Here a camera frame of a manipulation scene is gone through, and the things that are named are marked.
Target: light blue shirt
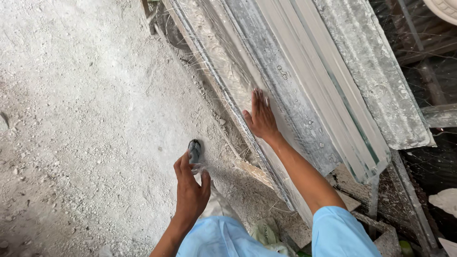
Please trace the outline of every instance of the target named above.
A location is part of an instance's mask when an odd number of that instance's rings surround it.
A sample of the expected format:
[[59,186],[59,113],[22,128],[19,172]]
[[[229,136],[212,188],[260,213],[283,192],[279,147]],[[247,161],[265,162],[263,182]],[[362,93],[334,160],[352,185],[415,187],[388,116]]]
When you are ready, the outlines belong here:
[[[362,225],[347,210],[326,206],[313,217],[313,257],[381,257]],[[177,256],[284,257],[254,240],[230,217],[198,220],[186,235]]]

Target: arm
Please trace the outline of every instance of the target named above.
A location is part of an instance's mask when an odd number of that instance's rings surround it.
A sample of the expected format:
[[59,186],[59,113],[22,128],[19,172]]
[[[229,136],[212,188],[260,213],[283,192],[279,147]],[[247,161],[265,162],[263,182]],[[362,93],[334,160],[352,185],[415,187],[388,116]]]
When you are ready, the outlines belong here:
[[252,91],[252,115],[243,111],[250,130],[270,145],[286,168],[290,179],[314,214],[323,206],[346,209],[338,193],[314,167],[284,139],[262,90]]
[[178,179],[176,213],[149,257],[176,256],[184,237],[206,208],[211,194],[211,178],[204,171],[200,186],[192,175],[191,167],[189,153],[186,151],[174,165]]

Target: hand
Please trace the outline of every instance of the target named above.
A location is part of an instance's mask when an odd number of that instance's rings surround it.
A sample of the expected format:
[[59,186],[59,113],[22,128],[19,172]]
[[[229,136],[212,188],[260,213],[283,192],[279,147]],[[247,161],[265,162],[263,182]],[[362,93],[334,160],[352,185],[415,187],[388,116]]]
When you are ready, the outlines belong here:
[[203,213],[211,195],[211,177],[207,171],[202,173],[200,186],[192,175],[189,164],[189,150],[173,165],[178,178],[178,199],[173,219],[190,230]]
[[271,111],[270,99],[263,95],[262,89],[252,91],[252,116],[246,110],[243,115],[252,133],[267,143],[281,134]]

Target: concrete floor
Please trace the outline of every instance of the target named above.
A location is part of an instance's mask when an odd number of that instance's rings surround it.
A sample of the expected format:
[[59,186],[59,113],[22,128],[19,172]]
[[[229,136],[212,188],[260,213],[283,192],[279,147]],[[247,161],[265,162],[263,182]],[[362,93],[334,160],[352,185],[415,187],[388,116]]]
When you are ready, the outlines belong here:
[[0,241],[12,256],[98,256],[106,244],[115,256],[148,255],[174,213],[172,165],[192,138],[248,230],[268,216],[304,226],[233,167],[195,85],[142,15],[137,0],[0,2],[9,124],[0,131]]

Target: foot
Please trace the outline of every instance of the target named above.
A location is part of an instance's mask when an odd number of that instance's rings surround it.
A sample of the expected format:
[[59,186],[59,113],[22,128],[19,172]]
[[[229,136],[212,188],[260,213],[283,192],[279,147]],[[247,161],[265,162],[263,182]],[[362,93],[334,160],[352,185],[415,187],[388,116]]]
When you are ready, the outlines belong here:
[[189,142],[189,163],[198,163],[200,155],[202,154],[202,146],[197,139]]

